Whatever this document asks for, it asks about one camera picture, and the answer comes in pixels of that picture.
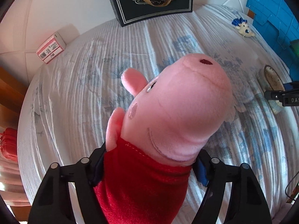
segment smiling mouth stitch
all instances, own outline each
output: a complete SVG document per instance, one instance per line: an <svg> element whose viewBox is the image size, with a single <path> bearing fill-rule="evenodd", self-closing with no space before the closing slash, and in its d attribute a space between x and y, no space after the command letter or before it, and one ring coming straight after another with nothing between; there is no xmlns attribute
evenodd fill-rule
<svg viewBox="0 0 299 224"><path fill-rule="evenodd" d="M153 137L152 137L152 132L151 132L150 128L147 128L147 133L148 133L148 136L149 136L149 139L150 139L150 142L151 142L152 146L155 148L155 150L156 150L157 152L159 152L159 154L161 154L163 157L165 157L165 158L167 158L168 160L171 160L171 161L184 162L184 161L179 161L179 160L175 160L175 159L169 158L168 156L166 156L165 154L163 154L163 153L159 150L159 148L157 147L157 145L155 144L154 139L153 139Z"/></svg>

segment pig eye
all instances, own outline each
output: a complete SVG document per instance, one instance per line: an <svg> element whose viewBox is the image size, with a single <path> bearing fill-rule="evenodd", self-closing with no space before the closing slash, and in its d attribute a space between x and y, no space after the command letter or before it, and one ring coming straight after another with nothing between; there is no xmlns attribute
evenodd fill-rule
<svg viewBox="0 0 299 224"><path fill-rule="evenodd" d="M149 86L149 88L147 89L147 93L154 87L154 85L156 84L157 81L155 81L152 85Z"/></svg>

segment red object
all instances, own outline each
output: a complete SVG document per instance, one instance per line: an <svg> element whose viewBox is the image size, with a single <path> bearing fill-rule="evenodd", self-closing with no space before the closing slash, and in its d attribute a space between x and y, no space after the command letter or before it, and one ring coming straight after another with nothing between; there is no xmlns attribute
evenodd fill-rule
<svg viewBox="0 0 299 224"><path fill-rule="evenodd" d="M94 188L109 224L171 224L186 196L191 166L170 167L119 139L104 156Z"/></svg>
<svg viewBox="0 0 299 224"><path fill-rule="evenodd" d="M7 128L3 133L0 133L0 150L3 157L12 161L18 161L17 156L17 130Z"/></svg>

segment screw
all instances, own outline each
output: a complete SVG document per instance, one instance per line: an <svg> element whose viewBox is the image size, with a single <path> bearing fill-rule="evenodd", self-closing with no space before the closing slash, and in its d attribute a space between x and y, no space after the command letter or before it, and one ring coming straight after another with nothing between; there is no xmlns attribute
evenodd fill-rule
<svg viewBox="0 0 299 224"><path fill-rule="evenodd" d="M243 163L242 167L245 168L245 169L249 169L249 165L247 163Z"/></svg>
<svg viewBox="0 0 299 224"><path fill-rule="evenodd" d="M52 169L55 169L55 168L57 168L58 167L58 163L57 162L53 162L52 164L51 164L51 168Z"/></svg>
<svg viewBox="0 0 299 224"><path fill-rule="evenodd" d="M81 159L81 163L88 163L89 162L89 158L88 157L84 157Z"/></svg>
<svg viewBox="0 0 299 224"><path fill-rule="evenodd" d="M220 162L220 160L219 160L218 158L216 158L216 157L213 157L213 158L212 158L212 163L217 164L217 163L219 163L219 162Z"/></svg>

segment black clamp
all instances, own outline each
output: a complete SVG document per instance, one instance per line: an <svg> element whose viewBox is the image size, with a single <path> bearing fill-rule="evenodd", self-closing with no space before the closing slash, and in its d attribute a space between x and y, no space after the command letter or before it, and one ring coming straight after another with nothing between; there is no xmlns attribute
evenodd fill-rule
<svg viewBox="0 0 299 224"><path fill-rule="evenodd" d="M264 97L267 100L277 100L282 106L299 106L299 81L284 84L286 91L265 91Z"/></svg>
<svg viewBox="0 0 299 224"><path fill-rule="evenodd" d="M226 165L201 150L193 171L207 190L192 224L216 223L228 182L232 182L232 188L224 224L272 223L263 191L247 163L240 167Z"/></svg>
<svg viewBox="0 0 299 224"><path fill-rule="evenodd" d="M35 196L28 224L76 223L69 182L75 183L85 223L108 224L93 190L103 177L105 152L104 144L76 164L63 167L51 164ZM248 164L229 166L201 150L193 171L207 191L192 224L216 223L227 182L232 182L232 190L225 224L272 223L264 194Z"/></svg>

